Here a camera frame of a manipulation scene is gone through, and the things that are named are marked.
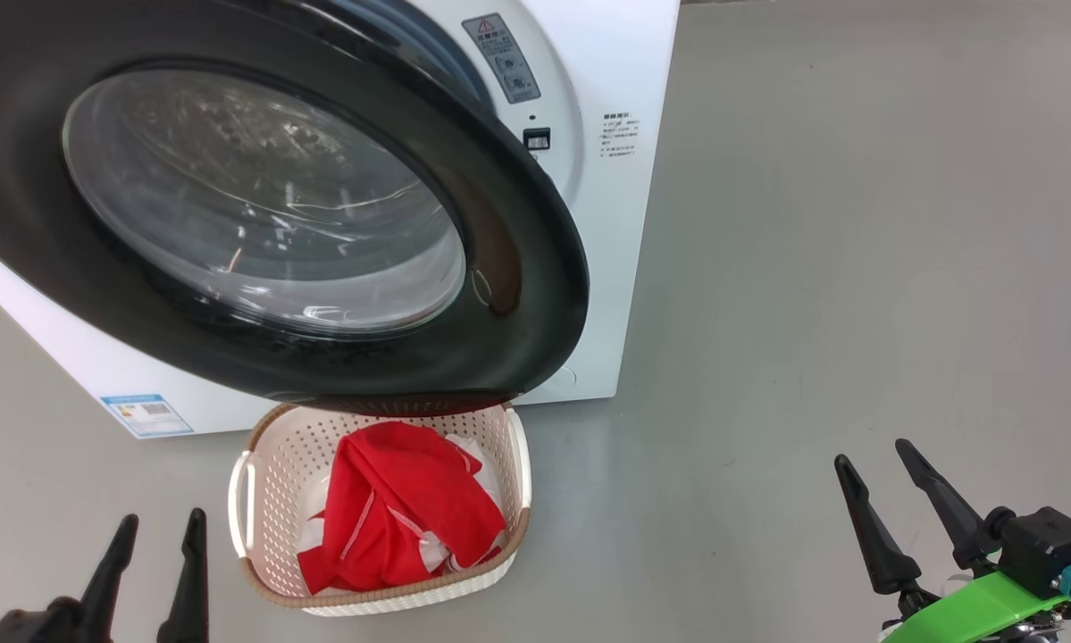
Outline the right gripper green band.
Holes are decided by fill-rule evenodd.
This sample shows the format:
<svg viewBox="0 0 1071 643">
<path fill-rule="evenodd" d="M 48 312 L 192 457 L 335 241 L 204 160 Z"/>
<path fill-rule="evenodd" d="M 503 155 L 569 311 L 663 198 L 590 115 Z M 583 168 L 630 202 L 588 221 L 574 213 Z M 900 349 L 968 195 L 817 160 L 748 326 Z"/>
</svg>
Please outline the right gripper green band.
<svg viewBox="0 0 1071 643">
<path fill-rule="evenodd" d="M 983 518 L 909 439 L 896 439 L 895 448 L 912 484 L 926 494 L 939 517 L 953 560 L 961 570 L 989 572 L 990 555 L 1000 544 L 990 538 Z M 1058 642 L 1064 617 L 1055 609 L 1071 603 L 1071 570 L 1051 581 L 1043 598 L 1000 571 L 977 577 L 950 595 L 932 595 L 920 589 L 922 570 L 883 525 L 849 457 L 834 457 L 834 472 L 871 587 L 879 595 L 901 595 L 906 619 L 885 627 L 881 642 Z"/>
</svg>

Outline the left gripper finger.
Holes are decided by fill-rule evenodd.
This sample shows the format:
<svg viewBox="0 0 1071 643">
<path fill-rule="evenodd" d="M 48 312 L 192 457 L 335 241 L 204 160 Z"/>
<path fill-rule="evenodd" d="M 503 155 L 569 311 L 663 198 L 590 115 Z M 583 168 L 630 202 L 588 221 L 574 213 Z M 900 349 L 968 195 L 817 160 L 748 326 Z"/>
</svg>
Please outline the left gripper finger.
<svg viewBox="0 0 1071 643">
<path fill-rule="evenodd" d="M 82 590 L 78 642 L 112 642 L 112 622 L 121 577 L 130 566 L 138 525 L 138 515 L 122 518 L 110 545 Z"/>
<path fill-rule="evenodd" d="M 159 643 L 209 642 L 209 588 L 207 515 L 201 508 L 188 513 L 181 541 L 183 565 L 171 610 L 159 627 Z"/>
</svg>

